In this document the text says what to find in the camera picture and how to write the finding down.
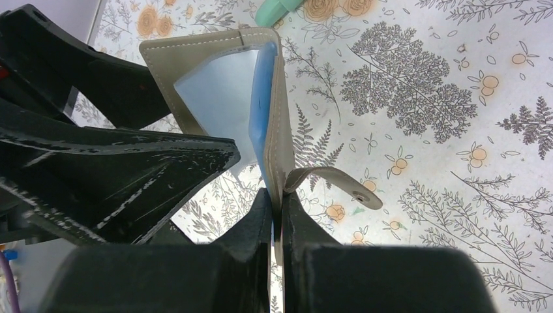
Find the leather wallet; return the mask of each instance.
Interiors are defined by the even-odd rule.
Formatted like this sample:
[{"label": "leather wallet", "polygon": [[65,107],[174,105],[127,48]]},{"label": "leather wallet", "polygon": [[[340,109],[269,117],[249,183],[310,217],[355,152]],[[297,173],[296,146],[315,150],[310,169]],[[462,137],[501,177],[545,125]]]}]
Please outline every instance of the leather wallet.
[{"label": "leather wallet", "polygon": [[255,27],[186,37],[147,40],[140,44],[140,53],[181,130],[185,134],[206,135],[187,105],[173,88],[174,83],[210,57],[232,49],[252,45],[259,46],[270,41],[277,44],[278,56],[275,59],[263,162],[267,174],[267,189],[273,207],[275,251],[277,262],[280,263],[279,245],[277,243],[280,242],[282,197],[284,194],[292,193],[310,174],[319,175],[326,179],[369,209],[380,209],[382,201],[369,189],[337,168],[295,167],[286,80],[284,77],[284,56],[279,35],[269,28]]}]

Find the floral tablecloth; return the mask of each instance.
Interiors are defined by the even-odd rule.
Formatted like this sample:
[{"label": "floral tablecloth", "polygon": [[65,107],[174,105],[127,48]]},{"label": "floral tablecloth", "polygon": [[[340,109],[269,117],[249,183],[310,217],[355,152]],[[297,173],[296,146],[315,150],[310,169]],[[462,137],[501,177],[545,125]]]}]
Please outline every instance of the floral tablecloth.
[{"label": "floral tablecloth", "polygon": [[[254,26],[261,3],[111,0],[93,46],[144,64],[141,41]],[[298,165],[336,166],[385,204],[310,177],[306,211],[343,243],[461,249],[500,312],[553,312],[551,15],[553,0],[307,0],[280,20]],[[83,97],[73,118],[111,127]],[[179,132],[172,116],[148,129]],[[261,186],[257,166],[226,173],[173,220],[212,241]]]}]

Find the purple cable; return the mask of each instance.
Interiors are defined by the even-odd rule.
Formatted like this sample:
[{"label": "purple cable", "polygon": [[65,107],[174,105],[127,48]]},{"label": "purple cable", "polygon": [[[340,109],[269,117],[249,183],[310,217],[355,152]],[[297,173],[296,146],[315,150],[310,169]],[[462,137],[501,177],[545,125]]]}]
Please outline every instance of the purple cable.
[{"label": "purple cable", "polygon": [[4,271],[6,277],[6,283],[8,284],[8,293],[10,296],[10,305],[12,307],[12,313],[21,313],[19,309],[19,299],[17,296],[16,282],[14,280],[14,273],[10,267],[10,262],[6,259],[6,256],[0,252],[0,267]]}]

